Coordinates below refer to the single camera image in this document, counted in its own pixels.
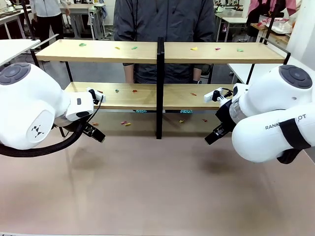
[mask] person in dark jacket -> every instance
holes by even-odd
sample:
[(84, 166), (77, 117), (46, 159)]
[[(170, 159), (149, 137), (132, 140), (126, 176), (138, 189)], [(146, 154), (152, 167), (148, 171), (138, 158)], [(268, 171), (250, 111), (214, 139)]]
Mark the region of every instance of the person in dark jacket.
[[(213, 0), (116, 0), (116, 41), (213, 42)], [(197, 83), (201, 64), (166, 64), (166, 84)], [(124, 63), (126, 83), (155, 84), (156, 65)]]

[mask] gray joint cap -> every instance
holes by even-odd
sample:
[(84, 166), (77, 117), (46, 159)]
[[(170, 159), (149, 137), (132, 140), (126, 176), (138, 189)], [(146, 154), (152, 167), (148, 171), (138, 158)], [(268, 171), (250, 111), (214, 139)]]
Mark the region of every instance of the gray joint cap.
[(28, 63), (15, 63), (0, 72), (0, 85), (11, 85), (25, 78), (31, 71)]
[(294, 65), (279, 66), (279, 73), (281, 77), (290, 85), (299, 89), (309, 89), (313, 82), (309, 74)]

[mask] pink object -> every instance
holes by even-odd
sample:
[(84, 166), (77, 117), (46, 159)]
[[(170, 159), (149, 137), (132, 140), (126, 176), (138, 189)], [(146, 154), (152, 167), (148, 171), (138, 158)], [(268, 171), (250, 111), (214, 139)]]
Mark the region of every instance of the pink object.
[[(262, 0), (262, 4), (266, 4), (267, 0)], [(272, 0), (270, 1), (270, 11), (273, 11), (275, 9), (276, 1)], [(251, 0), (250, 7), (248, 10), (248, 14), (256, 9), (259, 6), (258, 0)], [(296, 0), (285, 0), (285, 6), (287, 8), (287, 11), (289, 15), (292, 15), (296, 12)]]

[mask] teal patterned shoe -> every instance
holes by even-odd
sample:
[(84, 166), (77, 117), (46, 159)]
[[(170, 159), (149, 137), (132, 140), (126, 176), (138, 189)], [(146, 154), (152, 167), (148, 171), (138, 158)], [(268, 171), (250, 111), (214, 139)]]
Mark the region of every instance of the teal patterned shoe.
[(136, 113), (147, 113), (147, 110), (136, 110)]
[(181, 110), (181, 113), (192, 114), (192, 110)]

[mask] white jacket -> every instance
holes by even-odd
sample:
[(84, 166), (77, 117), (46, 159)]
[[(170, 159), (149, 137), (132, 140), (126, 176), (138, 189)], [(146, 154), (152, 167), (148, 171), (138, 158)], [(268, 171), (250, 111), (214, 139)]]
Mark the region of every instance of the white jacket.
[[(67, 7), (66, 0), (61, 0), (64, 7)], [(58, 16), (61, 11), (57, 0), (30, 0), (32, 13), (39, 17)]]

